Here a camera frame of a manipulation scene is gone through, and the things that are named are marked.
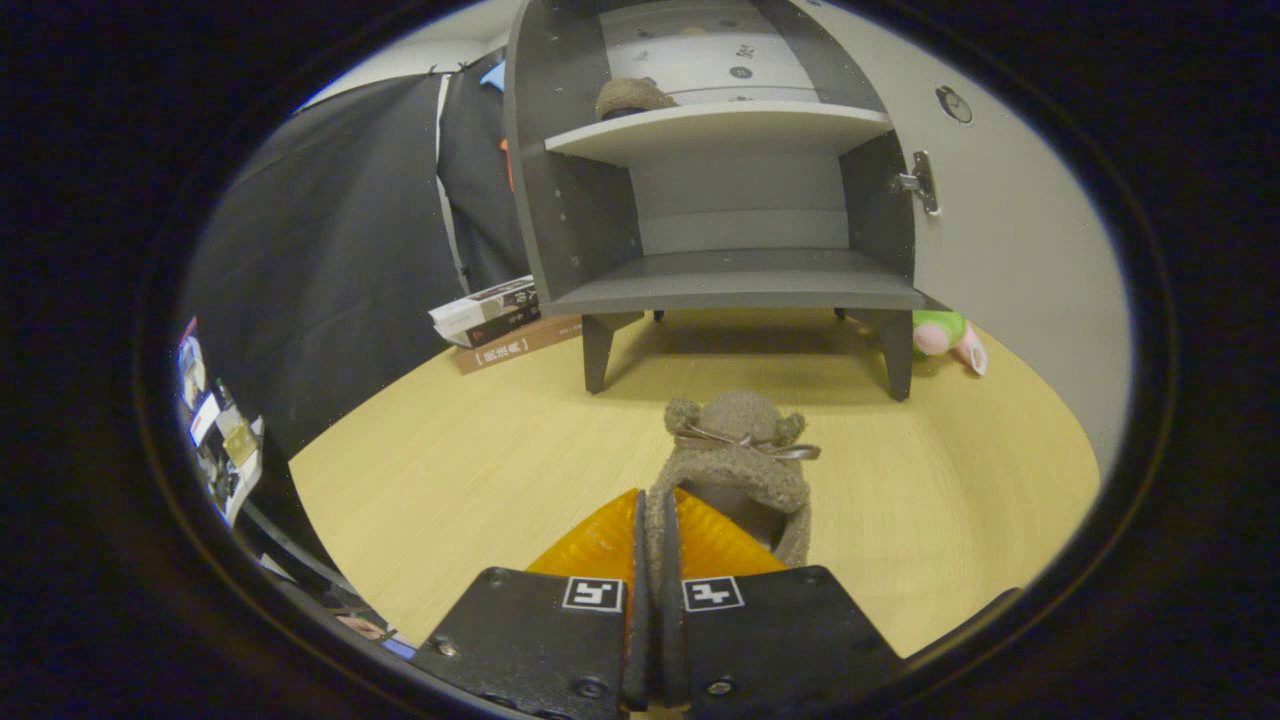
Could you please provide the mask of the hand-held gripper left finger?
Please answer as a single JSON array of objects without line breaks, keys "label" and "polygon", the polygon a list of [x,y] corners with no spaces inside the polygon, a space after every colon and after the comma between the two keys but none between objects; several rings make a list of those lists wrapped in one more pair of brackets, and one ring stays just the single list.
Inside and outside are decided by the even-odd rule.
[{"label": "hand-held gripper left finger", "polygon": [[646,707],[645,495],[631,489],[530,568],[486,568],[413,666],[530,717],[626,717]]}]

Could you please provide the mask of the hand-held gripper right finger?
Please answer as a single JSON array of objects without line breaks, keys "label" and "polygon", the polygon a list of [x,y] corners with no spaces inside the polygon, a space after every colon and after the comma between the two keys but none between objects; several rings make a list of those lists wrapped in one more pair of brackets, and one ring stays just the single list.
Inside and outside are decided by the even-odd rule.
[{"label": "hand-held gripper right finger", "polygon": [[823,566],[682,577],[676,500],[663,502],[660,693],[690,717],[833,717],[905,661]]}]

